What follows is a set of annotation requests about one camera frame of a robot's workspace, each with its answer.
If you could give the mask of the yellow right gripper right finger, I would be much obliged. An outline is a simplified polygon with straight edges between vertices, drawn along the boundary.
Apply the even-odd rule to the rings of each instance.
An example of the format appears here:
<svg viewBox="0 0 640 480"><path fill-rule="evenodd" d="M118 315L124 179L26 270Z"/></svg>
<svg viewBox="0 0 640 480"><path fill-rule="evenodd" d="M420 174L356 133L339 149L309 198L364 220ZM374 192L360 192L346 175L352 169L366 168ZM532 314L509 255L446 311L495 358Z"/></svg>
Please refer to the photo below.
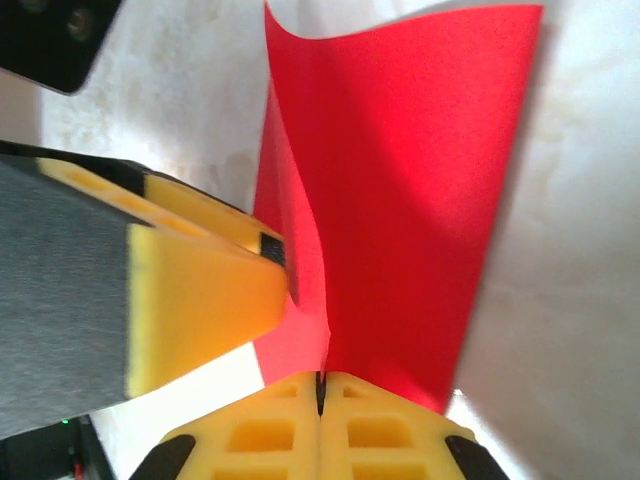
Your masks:
<svg viewBox="0 0 640 480"><path fill-rule="evenodd" d="M474 433L347 373L325 377L319 480L510 480Z"/></svg>

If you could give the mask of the red paper sheet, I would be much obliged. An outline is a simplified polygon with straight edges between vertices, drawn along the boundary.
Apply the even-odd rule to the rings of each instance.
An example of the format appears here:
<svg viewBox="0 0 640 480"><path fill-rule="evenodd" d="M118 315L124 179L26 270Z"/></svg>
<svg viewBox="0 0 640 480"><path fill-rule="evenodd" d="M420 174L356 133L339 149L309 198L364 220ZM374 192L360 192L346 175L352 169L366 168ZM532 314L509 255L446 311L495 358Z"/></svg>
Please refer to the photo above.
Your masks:
<svg viewBox="0 0 640 480"><path fill-rule="evenodd" d="M446 409L541 18L502 4L309 39L265 12L254 212L290 276L255 343L266 384L346 372Z"/></svg>

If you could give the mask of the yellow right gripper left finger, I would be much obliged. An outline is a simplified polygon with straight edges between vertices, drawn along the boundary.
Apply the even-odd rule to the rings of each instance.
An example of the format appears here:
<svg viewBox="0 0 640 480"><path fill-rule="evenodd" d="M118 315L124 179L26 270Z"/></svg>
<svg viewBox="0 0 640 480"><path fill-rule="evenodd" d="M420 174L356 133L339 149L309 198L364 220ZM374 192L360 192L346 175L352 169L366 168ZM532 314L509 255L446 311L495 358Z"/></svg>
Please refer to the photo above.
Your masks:
<svg viewBox="0 0 640 480"><path fill-rule="evenodd" d="M132 480L319 480L317 377L291 375L175 428Z"/></svg>

